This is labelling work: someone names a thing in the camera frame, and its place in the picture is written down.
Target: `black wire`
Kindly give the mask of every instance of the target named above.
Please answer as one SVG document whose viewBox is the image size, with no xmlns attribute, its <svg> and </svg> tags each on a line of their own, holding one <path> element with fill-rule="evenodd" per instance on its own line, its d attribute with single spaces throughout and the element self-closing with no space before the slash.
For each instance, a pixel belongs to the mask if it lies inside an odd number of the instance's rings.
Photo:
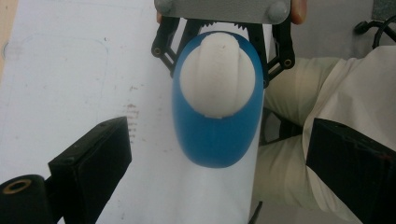
<svg viewBox="0 0 396 224">
<path fill-rule="evenodd" d="M 373 43 L 373 49 L 375 49 L 376 47 L 379 46 L 379 40 L 381 39 L 381 35 L 384 33 L 384 30 L 389 27 L 389 25 L 396 21 L 396 15 L 390 17 L 389 19 L 387 19 L 386 21 L 384 21 L 384 23 L 381 25 L 381 27 L 379 27 L 378 31 L 375 33 L 375 37 L 374 37 L 374 43 Z"/>
<path fill-rule="evenodd" d="M 257 218 L 259 217 L 260 210 L 262 210 L 262 202 L 259 202 L 259 205 L 257 205 L 256 210 L 254 210 L 254 214 L 251 217 L 250 221 L 248 224 L 255 224 L 257 221 Z"/>
<path fill-rule="evenodd" d="M 372 27 L 379 28 L 379 27 L 382 26 L 382 24 L 384 24 L 384 22 L 381 22 L 381 21 L 370 21 L 370 22 L 362 21 L 358 25 L 355 26 L 355 28 L 353 29 L 353 32 L 355 32 L 355 34 L 357 34 L 357 35 L 362 35 L 362 34 L 365 34 L 367 31 L 369 31 L 369 29 L 371 29 Z M 385 27 L 384 32 L 392 40 L 394 40 L 396 42 L 396 32 L 394 32 L 392 29 L 390 29 L 389 26 Z"/>
</svg>

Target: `black object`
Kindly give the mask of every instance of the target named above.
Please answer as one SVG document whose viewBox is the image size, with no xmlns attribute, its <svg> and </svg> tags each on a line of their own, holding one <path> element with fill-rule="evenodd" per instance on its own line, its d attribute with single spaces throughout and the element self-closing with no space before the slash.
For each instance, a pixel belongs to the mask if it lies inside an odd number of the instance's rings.
<svg viewBox="0 0 396 224">
<path fill-rule="evenodd" d="M 256 209 L 254 210 L 253 216 L 251 216 L 248 224 L 255 224 L 257 219 L 259 218 L 260 211 L 262 210 L 262 202 L 259 202 Z"/>
<path fill-rule="evenodd" d="M 364 224 L 396 223 L 396 152 L 344 124 L 315 119 L 306 165 Z"/>
<path fill-rule="evenodd" d="M 377 27 L 378 30 L 375 33 L 375 39 L 373 42 L 373 49 L 377 48 L 379 46 L 379 40 L 381 39 L 382 34 L 385 32 L 385 34 L 387 34 L 393 41 L 396 41 L 396 33 L 390 29 L 389 25 L 392 22 L 396 21 L 396 15 L 390 17 L 389 19 L 387 19 L 384 22 L 381 21 L 362 21 L 359 24 L 357 24 L 355 26 L 355 28 L 353 29 L 354 33 L 356 35 L 363 35 L 365 34 L 368 30 L 370 30 L 373 27 Z"/>
<path fill-rule="evenodd" d="M 49 162 L 49 179 L 0 185 L 0 223 L 94 223 L 131 160 L 127 118 L 102 122 Z"/>
<path fill-rule="evenodd" d="M 207 21 L 207 20 L 196 20 L 187 19 L 186 27 L 181 37 L 177 53 L 174 53 L 171 49 L 172 41 L 177 30 L 180 18 L 171 18 L 162 16 L 160 27 L 158 28 L 157 35 L 152 44 L 151 53 L 160 58 L 163 63 L 168 67 L 171 72 L 171 77 L 176 66 L 176 61 L 178 56 L 184 47 L 189 43 L 194 37 L 196 37 L 201 28 L 208 26 L 217 21 Z M 265 54 L 265 43 L 262 30 L 262 24 L 256 23 L 241 23 L 233 22 L 238 27 L 247 29 L 249 42 L 253 45 L 257 51 L 263 71 L 264 88 L 269 85 L 271 79 L 276 77 L 284 69 L 290 69 L 295 64 L 294 50 L 292 46 L 291 36 L 290 36 L 290 15 L 280 24 L 273 25 L 273 37 L 276 41 L 276 56 L 275 58 L 267 63 L 267 58 Z M 268 71 L 279 66 L 267 75 Z"/>
</svg>

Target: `white paper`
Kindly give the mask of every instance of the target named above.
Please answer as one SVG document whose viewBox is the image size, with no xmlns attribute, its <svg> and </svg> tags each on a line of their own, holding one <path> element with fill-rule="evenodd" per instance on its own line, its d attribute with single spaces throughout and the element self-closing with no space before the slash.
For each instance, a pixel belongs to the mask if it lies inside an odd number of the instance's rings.
<svg viewBox="0 0 396 224">
<path fill-rule="evenodd" d="M 147 0 L 19 1 L 0 90 L 0 183 L 49 177 L 47 163 L 84 133 L 127 116 L 133 161 L 98 223 L 248 222 L 258 132 L 226 169 L 184 156 L 172 79 L 150 53 L 155 18 Z"/>
</svg>

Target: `beige pants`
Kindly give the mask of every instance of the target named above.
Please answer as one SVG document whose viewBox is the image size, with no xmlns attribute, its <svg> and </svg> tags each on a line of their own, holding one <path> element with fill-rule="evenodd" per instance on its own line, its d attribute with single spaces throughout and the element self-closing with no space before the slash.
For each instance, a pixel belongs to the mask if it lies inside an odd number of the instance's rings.
<svg viewBox="0 0 396 224">
<path fill-rule="evenodd" d="M 304 126 L 320 89 L 339 60 L 300 59 L 274 78 L 265 91 L 264 106 Z M 318 208 L 306 172 L 300 135 L 259 148 L 254 200 Z"/>
</svg>

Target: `bolt hole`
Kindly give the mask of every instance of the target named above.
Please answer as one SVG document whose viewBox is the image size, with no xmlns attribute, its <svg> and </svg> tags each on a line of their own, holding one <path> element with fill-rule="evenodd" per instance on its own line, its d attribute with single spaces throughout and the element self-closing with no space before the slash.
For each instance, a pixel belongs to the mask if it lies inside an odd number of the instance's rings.
<svg viewBox="0 0 396 224">
<path fill-rule="evenodd" d="M 285 64 L 286 67 L 290 67 L 291 66 L 291 60 L 290 59 L 285 60 L 284 64 Z"/>
<path fill-rule="evenodd" d="M 3 189 L 3 193 L 4 194 L 15 194 L 15 193 L 23 191 L 24 189 L 29 188 L 29 186 L 31 184 L 32 184 L 32 180 L 30 180 L 30 179 L 17 180 L 17 181 L 10 183 L 9 185 L 7 185 Z"/>
<path fill-rule="evenodd" d="M 154 49 L 154 54 L 155 55 L 160 55 L 161 54 L 161 49 L 160 48 Z"/>
</svg>

